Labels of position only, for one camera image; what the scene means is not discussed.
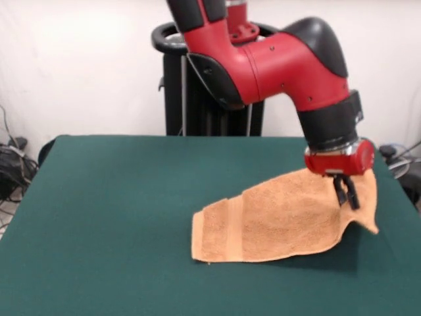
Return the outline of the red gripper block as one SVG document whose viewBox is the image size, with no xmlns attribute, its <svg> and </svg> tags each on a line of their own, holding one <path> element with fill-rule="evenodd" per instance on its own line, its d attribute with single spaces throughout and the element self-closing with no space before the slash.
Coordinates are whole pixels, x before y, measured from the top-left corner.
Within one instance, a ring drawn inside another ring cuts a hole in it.
<svg viewBox="0 0 421 316">
<path fill-rule="evenodd" d="M 360 139 L 335 151 L 315 152 L 306 148 L 305 165 L 314 174 L 333 175 L 333 185 L 338 204 L 342 206 L 348 200 L 351 209 L 359 209 L 359 198 L 350 176 L 362 175 L 373 167 L 374 146 L 370 141 Z"/>
</svg>

